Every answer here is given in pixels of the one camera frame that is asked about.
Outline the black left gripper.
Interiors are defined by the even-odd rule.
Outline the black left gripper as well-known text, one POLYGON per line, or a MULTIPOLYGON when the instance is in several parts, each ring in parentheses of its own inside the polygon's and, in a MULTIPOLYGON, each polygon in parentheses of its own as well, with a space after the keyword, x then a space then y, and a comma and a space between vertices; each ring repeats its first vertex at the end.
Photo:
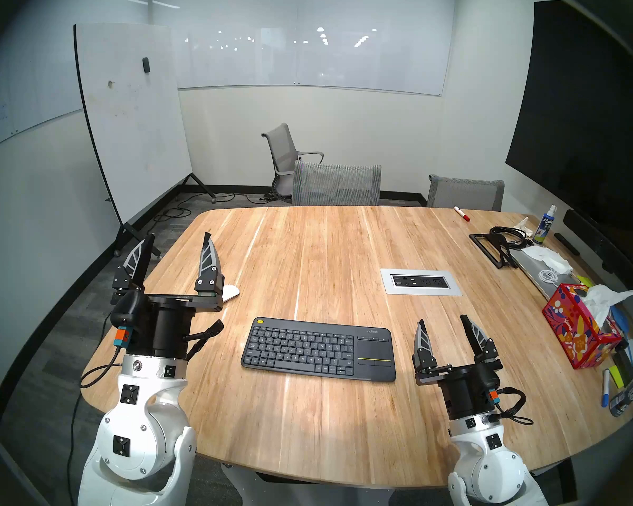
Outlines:
MULTIPOLYGON (((149 233, 118 267, 112 288, 115 292, 144 291, 144 280, 153 252, 155 234, 149 233)), ((210 233, 204 234, 195 295, 142 295, 137 325, 132 331, 132 355, 190 360, 223 330, 221 319, 203 332, 190 333, 196 313, 220 312, 225 277, 210 233)))

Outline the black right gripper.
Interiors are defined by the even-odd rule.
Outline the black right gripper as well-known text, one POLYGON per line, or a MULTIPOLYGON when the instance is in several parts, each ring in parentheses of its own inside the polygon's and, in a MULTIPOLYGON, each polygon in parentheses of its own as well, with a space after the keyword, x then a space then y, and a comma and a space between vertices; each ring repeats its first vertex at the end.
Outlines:
POLYGON ((500 402, 497 389, 502 369, 494 341, 466 314, 460 315, 474 353, 474 364, 438 366, 423 319, 414 335, 413 365, 417 385, 438 385, 450 420, 493 412, 500 402))

